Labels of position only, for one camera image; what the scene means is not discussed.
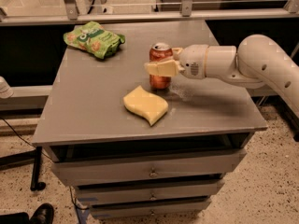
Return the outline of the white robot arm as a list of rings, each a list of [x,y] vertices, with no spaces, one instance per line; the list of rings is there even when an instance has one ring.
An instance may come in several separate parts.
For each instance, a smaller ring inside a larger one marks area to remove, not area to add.
[[[299,116],[299,66],[271,38],[250,35],[239,46],[190,45],[174,58],[145,64],[155,76],[217,78],[249,89],[269,86]]]

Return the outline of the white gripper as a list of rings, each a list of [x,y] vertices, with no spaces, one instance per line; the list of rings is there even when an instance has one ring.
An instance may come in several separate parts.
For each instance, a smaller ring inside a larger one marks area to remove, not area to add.
[[[145,63],[144,67],[153,76],[175,77],[181,72],[187,78],[203,79],[207,49],[208,45],[190,45],[185,49],[172,48],[175,60]]]

